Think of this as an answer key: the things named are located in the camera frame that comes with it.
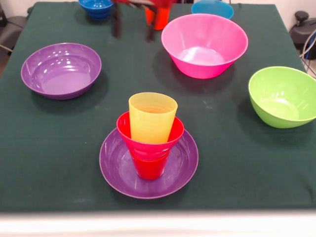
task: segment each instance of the purple plate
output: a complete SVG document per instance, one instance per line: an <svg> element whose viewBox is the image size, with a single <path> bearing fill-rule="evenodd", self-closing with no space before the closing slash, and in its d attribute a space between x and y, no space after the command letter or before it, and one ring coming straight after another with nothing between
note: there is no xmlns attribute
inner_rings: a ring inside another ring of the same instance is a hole
<svg viewBox="0 0 316 237"><path fill-rule="evenodd" d="M24 84L56 100L67 100L90 89L101 71L99 55L85 45L58 43L29 56L21 69Z"/></svg>
<svg viewBox="0 0 316 237"><path fill-rule="evenodd" d="M136 174L130 153L117 129L102 144L100 168L105 180L118 192L141 199L170 195L185 186L198 167L198 148L193 137L185 130L172 148L164 174L147 181Z"/></svg>

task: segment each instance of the table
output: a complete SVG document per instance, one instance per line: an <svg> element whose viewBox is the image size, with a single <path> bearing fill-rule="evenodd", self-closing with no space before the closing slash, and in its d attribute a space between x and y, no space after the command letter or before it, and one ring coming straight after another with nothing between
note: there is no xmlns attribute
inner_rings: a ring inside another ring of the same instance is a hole
<svg viewBox="0 0 316 237"><path fill-rule="evenodd" d="M190 13L175 5L171 19ZM314 208L315 123L279 130L253 111L247 84L257 70L304 70L274 5L233 5L233 20L249 37L246 54L221 76L180 73L160 42L147 43L145 15L123 7L122 37L110 22L93 22L76 2L39 2L0 79L0 212L235 210ZM34 51L58 42L95 49L103 63L83 96L54 101L31 92L20 68ZM161 92L179 104L177 116L194 137L199 166L183 189L138 200L103 179L101 144L128 110L128 98Z"/></svg>

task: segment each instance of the orange cup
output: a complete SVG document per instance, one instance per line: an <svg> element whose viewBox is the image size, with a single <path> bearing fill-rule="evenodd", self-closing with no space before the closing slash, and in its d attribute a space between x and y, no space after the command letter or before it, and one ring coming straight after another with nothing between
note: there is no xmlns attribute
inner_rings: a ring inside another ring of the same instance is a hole
<svg viewBox="0 0 316 237"><path fill-rule="evenodd" d="M147 25L150 25L154 20L154 12L149 8L145 7L146 21ZM156 31L162 30L167 24L169 20L170 8L158 8L156 22L154 29Z"/></svg>

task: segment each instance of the red cup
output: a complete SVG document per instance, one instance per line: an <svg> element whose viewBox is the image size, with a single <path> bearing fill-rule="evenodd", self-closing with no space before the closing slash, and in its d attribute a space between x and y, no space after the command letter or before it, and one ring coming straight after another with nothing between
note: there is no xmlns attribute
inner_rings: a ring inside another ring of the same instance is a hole
<svg viewBox="0 0 316 237"><path fill-rule="evenodd" d="M157 179L163 174L171 148L184 133L183 123L175 117L168 142L148 144L134 141L130 136L129 112L118 118L117 128L133 158L137 174L146 180Z"/></svg>
<svg viewBox="0 0 316 237"><path fill-rule="evenodd" d="M147 25L150 25L154 20L155 14L153 11L151 11L147 7L145 7L145 14L146 14ZM154 25L154 29L156 31L162 30L168 24L169 14L170 14L170 8L160 7L157 9L156 22Z"/></svg>

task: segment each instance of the plate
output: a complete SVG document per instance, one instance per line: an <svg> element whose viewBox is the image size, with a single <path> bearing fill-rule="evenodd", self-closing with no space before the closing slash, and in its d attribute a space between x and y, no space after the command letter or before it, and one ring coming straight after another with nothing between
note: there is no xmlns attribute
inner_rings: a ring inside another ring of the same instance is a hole
<svg viewBox="0 0 316 237"><path fill-rule="evenodd" d="M103 177L112 188L133 198L155 199L178 191L191 180L198 167L198 148L185 130L170 152L164 174L147 181L136 174L128 148L114 129L102 144L99 160Z"/></svg>

